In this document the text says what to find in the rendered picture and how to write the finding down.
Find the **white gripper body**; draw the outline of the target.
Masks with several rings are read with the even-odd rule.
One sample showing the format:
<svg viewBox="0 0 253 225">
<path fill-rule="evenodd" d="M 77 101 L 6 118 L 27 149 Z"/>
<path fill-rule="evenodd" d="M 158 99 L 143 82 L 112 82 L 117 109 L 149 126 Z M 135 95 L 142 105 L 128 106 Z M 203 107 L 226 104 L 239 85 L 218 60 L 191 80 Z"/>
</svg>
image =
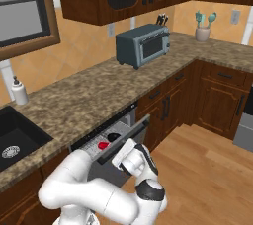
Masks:
<svg viewBox="0 0 253 225">
<path fill-rule="evenodd" d="M 135 141 L 129 138 L 112 160 L 112 164 L 119 169 L 122 160 L 131 152 L 135 145 Z"/>
</svg>

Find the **grey dishwasher door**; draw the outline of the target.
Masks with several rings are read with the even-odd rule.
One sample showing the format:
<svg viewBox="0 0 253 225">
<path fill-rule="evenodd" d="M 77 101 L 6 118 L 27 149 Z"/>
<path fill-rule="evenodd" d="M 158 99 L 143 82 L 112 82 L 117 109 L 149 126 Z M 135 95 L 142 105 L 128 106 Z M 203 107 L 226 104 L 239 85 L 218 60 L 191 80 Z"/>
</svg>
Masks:
<svg viewBox="0 0 253 225">
<path fill-rule="evenodd" d="M 97 162 L 101 165 L 105 164 L 112 157 L 114 157 L 118 151 L 123 147 L 124 143 L 129 139 L 134 139 L 139 133 L 144 131 L 149 125 L 150 115 L 147 114 L 140 121 L 138 121 L 132 127 L 124 124 L 122 121 L 118 121 L 111 128 L 105 131 L 106 139 L 110 133 L 118 133 L 120 135 L 115 141 L 110 142 L 109 146 L 103 151 L 102 155 L 97 159 Z"/>
</svg>

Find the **dark wooden cupboard door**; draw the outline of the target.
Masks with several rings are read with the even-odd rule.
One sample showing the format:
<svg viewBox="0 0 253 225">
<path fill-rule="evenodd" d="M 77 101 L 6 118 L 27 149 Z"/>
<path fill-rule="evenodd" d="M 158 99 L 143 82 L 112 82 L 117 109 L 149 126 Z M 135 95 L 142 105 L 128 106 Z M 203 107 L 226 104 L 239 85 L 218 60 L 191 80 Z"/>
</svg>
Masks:
<svg viewBox="0 0 253 225">
<path fill-rule="evenodd" d="M 149 125 L 147 127 L 144 139 L 144 145 L 149 149 L 149 151 L 154 150 L 161 140 L 161 132 L 164 121 L 161 120 L 163 99 L 164 98 L 156 102 L 144 112 L 145 114 L 150 115 Z"/>
<path fill-rule="evenodd" d="M 170 111 L 169 116 L 164 120 L 165 135 L 168 135 L 180 123 L 184 108 L 185 87 L 186 82 L 182 81 L 166 94 L 166 97 L 170 96 Z"/>
<path fill-rule="evenodd" d="M 245 95 L 239 116 L 236 115 L 242 95 Z M 195 124 L 228 139 L 233 139 L 245 106 L 247 93 L 202 78 L 196 105 Z"/>
</svg>

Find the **dark wooden drawer front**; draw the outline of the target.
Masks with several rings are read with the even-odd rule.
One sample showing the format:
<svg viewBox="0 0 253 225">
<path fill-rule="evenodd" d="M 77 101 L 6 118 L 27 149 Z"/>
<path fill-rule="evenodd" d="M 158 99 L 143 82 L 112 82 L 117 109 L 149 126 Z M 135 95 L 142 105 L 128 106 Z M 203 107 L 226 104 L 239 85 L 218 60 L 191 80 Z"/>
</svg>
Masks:
<svg viewBox="0 0 253 225">
<path fill-rule="evenodd" d="M 169 78 L 168 84 L 170 87 L 174 87 L 181 81 L 185 80 L 188 76 L 188 69 L 184 68 Z"/>
<path fill-rule="evenodd" d="M 207 76 L 215 81 L 238 87 L 242 87 L 246 79 L 246 73 L 243 71 L 215 64 L 211 64 L 207 69 Z"/>
<path fill-rule="evenodd" d="M 159 99 L 162 98 L 162 96 L 165 93 L 165 89 L 166 89 L 166 86 L 164 84 L 160 84 L 154 89 L 152 89 L 151 91 L 149 91 L 147 94 L 142 96 L 138 100 L 137 112 L 142 113 L 148 108 L 150 108 L 151 106 L 153 106 Z M 160 94 L 156 96 L 154 99 L 149 99 L 149 96 L 153 95 L 157 90 L 160 91 Z"/>
</svg>

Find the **black sink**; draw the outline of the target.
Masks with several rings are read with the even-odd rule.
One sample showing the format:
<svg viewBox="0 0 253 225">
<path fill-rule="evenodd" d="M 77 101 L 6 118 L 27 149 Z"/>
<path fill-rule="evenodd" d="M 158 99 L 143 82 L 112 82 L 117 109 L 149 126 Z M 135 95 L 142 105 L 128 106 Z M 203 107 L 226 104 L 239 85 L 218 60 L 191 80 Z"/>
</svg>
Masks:
<svg viewBox="0 0 253 225">
<path fill-rule="evenodd" d="M 0 110 L 0 172 L 30 155 L 52 137 L 37 127 L 11 106 Z M 2 152 L 9 146 L 19 146 L 20 152 L 13 158 L 4 159 Z"/>
</svg>

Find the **grey-blue toaster oven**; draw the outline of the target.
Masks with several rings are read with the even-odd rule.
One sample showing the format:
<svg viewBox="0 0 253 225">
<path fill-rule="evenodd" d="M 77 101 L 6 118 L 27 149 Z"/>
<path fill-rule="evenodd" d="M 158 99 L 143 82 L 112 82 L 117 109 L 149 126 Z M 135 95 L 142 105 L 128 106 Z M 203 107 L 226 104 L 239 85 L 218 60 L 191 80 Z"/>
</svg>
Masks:
<svg viewBox="0 0 253 225">
<path fill-rule="evenodd" d="M 147 24 L 116 35 L 116 59 L 135 70 L 170 50 L 166 26 Z"/>
</svg>

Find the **silver sink drain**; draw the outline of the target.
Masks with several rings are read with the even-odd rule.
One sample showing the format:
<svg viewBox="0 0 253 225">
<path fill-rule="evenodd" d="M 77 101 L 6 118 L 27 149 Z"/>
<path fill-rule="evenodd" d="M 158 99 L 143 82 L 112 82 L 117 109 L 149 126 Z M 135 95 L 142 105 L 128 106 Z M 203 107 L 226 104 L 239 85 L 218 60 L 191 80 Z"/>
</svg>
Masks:
<svg viewBox="0 0 253 225">
<path fill-rule="evenodd" d="M 2 152 L 2 157 L 4 159 L 10 159 L 18 155 L 20 152 L 19 146 L 9 146 Z"/>
</svg>

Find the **dark wooden sink cupboard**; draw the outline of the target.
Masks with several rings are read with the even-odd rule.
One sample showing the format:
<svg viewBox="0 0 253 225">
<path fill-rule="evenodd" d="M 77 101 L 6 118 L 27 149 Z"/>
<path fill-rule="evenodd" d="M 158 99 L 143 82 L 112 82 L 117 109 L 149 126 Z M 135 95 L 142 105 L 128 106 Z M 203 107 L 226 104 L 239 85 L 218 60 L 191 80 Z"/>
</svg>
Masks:
<svg viewBox="0 0 253 225">
<path fill-rule="evenodd" d="M 62 150 L 30 175 L 0 193 L 0 225 L 52 225 L 59 209 L 46 209 L 38 199 L 43 181 L 69 154 Z"/>
</svg>

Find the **white soap dispenser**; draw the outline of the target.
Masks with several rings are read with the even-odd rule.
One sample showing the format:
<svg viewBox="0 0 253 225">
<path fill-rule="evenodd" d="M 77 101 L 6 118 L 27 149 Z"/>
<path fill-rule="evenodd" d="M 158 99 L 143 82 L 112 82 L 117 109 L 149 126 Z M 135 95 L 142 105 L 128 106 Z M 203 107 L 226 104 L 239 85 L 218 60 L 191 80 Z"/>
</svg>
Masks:
<svg viewBox="0 0 253 225">
<path fill-rule="evenodd" d="M 16 76 L 13 77 L 12 92 L 17 105 L 25 105 L 29 99 L 25 86 Z"/>
</svg>

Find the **silver oven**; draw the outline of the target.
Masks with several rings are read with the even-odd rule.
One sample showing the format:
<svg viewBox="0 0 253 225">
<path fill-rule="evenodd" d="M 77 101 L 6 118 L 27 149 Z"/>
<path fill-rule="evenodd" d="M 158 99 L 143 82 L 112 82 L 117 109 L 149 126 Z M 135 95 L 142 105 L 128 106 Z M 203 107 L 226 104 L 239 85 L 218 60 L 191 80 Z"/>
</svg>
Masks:
<svg viewBox="0 0 253 225">
<path fill-rule="evenodd" d="M 233 144 L 253 152 L 253 85 L 237 127 Z"/>
</svg>

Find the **black knife block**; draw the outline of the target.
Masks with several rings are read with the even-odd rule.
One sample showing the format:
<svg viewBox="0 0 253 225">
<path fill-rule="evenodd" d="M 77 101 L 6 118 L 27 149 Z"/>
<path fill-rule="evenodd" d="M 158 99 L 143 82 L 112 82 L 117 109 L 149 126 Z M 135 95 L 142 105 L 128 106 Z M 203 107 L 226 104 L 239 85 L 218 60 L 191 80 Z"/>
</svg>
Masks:
<svg viewBox="0 0 253 225">
<path fill-rule="evenodd" d="M 167 21 L 168 21 L 168 16 L 165 13 L 159 14 L 156 20 L 156 24 L 160 26 L 165 26 Z"/>
</svg>

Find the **beige utensil pot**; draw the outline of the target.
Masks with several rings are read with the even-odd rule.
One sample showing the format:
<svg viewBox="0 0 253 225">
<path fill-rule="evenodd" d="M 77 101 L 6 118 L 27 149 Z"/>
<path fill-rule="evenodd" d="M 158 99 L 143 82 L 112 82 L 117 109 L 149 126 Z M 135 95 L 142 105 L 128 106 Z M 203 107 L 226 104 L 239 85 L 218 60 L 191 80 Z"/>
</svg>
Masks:
<svg viewBox="0 0 253 225">
<path fill-rule="evenodd" d="M 196 41 L 204 42 L 210 36 L 211 29 L 208 27 L 196 28 Z"/>
</svg>

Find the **teal spatula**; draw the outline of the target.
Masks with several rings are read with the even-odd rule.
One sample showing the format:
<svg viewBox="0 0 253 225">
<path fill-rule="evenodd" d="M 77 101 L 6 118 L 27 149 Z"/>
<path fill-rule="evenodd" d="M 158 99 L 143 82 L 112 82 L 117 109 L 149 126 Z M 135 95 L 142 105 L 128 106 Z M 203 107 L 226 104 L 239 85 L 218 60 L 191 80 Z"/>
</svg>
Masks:
<svg viewBox="0 0 253 225">
<path fill-rule="evenodd" d="M 196 13 L 196 21 L 197 21 L 197 27 L 201 28 L 204 25 L 204 21 L 206 19 L 206 15 L 202 14 L 200 11 Z"/>
</svg>

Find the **teal spoon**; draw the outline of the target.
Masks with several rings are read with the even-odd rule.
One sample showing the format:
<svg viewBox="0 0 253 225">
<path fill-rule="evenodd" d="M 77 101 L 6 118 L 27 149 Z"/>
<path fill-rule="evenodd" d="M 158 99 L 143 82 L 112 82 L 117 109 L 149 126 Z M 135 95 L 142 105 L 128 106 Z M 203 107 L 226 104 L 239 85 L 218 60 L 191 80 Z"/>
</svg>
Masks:
<svg viewBox="0 0 253 225">
<path fill-rule="evenodd" d="M 211 27 L 211 23 L 216 19 L 216 12 L 213 12 L 208 16 L 208 29 Z"/>
</svg>

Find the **wooden framed window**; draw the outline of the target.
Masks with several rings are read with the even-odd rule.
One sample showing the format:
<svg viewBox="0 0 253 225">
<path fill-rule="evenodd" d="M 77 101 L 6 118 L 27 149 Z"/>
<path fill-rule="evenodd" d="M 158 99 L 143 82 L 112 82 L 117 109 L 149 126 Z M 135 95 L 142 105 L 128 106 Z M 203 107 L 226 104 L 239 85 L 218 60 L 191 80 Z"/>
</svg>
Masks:
<svg viewBox="0 0 253 225">
<path fill-rule="evenodd" d="M 58 43 L 53 0 L 0 0 L 0 61 Z"/>
</svg>

